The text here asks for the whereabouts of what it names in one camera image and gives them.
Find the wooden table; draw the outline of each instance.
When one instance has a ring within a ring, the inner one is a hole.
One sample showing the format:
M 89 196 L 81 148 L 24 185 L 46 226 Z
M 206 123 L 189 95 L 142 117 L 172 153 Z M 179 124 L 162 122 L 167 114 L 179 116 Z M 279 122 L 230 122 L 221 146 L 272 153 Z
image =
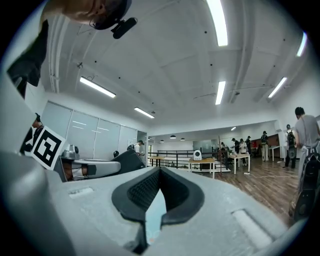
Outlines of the wooden table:
M 212 171 L 211 164 L 214 165 L 215 161 L 216 161 L 216 159 L 214 157 L 205 158 L 205 159 L 202 159 L 200 161 L 196 161 L 193 158 L 190 158 L 189 161 L 188 161 L 188 165 L 189 165 L 188 166 L 188 168 L 189 168 L 188 171 L 192 172 L 192 165 L 193 164 L 210 164 L 209 173 L 211 173 L 211 171 Z M 212 178 L 213 179 L 215 178 L 215 170 L 213 170 Z
M 228 158 L 234 159 L 234 174 L 236 174 L 236 165 L 238 159 L 238 167 L 240 167 L 240 159 L 241 158 L 248 158 L 248 173 L 250 173 L 250 155 L 249 154 L 228 154 Z
M 154 160 L 155 160 L 155 166 L 158 166 L 158 162 L 159 162 L 159 166 L 161 166 L 160 160 L 165 159 L 165 157 L 164 156 L 148 156 L 148 159 L 151 159 L 151 166 L 154 166 Z

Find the wooden floor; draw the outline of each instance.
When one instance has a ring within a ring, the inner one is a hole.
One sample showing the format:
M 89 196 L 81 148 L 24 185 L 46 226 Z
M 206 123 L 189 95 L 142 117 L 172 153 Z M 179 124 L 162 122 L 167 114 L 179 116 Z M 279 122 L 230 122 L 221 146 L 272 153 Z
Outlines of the wooden floor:
M 282 221 L 290 227 L 293 223 L 288 215 L 289 201 L 298 186 L 298 166 L 286 170 L 284 162 L 277 163 L 279 158 L 262 162 L 260 157 L 251 159 L 250 175 L 245 175 L 248 171 L 247 166 L 236 167 L 236 175 L 233 166 L 231 172 L 222 174 L 215 173 L 214 178 L 234 185 L 243 192 L 252 196 L 273 211 Z M 199 173 L 200 175 L 212 178 L 212 174 Z

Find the white cord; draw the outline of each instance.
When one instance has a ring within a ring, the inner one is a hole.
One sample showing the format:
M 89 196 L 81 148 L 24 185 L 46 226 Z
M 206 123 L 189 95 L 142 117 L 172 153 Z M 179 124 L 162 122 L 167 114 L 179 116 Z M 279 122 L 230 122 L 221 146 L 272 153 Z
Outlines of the white cord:
M 254 176 L 253 174 L 251 174 L 253 177 L 255 178 L 269 178 L 269 177 L 272 177 L 272 178 L 298 178 L 298 176 L 276 176 L 276 175 L 269 175 L 269 176 L 261 176 L 261 177 L 256 177 Z

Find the white table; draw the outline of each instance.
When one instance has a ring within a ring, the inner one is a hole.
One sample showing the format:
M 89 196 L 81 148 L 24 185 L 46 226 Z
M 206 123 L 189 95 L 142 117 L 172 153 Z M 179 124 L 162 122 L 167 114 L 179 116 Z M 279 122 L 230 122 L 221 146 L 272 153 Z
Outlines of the white table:
M 211 171 L 212 171 L 211 164 L 214 166 L 215 161 L 216 161 L 216 159 L 214 157 L 208 157 L 208 158 L 202 159 L 200 161 L 195 161 L 193 158 L 190 158 L 188 161 L 188 171 L 192 172 L 192 165 L 195 165 L 195 164 L 197 164 L 197 165 L 198 164 L 210 164 L 209 173 L 211 173 Z M 213 173 L 212 178 L 214 179 L 215 178 L 215 170 L 213 170 L 212 173 Z
M 240 159 L 241 158 L 248 158 L 248 173 L 250 173 L 250 155 L 249 154 L 229 154 L 228 158 L 234 159 L 234 174 L 236 174 L 236 168 L 237 168 L 237 159 L 238 159 L 238 167 L 240 167 Z
M 268 149 L 268 151 L 269 151 L 269 156 L 271 156 L 270 150 L 272 150 L 272 162 L 275 161 L 275 152 L 274 152 L 274 149 L 278 149 L 278 148 L 280 148 L 280 159 L 282 159 L 282 157 L 281 157 L 282 153 L 281 153 L 281 147 L 280 147 L 280 146 L 271 146 L 271 147 L 269 147 L 269 149 Z

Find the gray t-shirt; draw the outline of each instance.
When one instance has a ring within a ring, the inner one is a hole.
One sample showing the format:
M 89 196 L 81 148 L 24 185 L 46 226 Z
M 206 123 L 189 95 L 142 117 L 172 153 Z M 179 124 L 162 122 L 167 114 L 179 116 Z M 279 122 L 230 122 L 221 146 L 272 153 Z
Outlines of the gray t-shirt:
M 304 115 L 294 126 L 299 136 L 299 143 L 304 146 L 314 144 L 319 138 L 317 119 L 312 115 Z

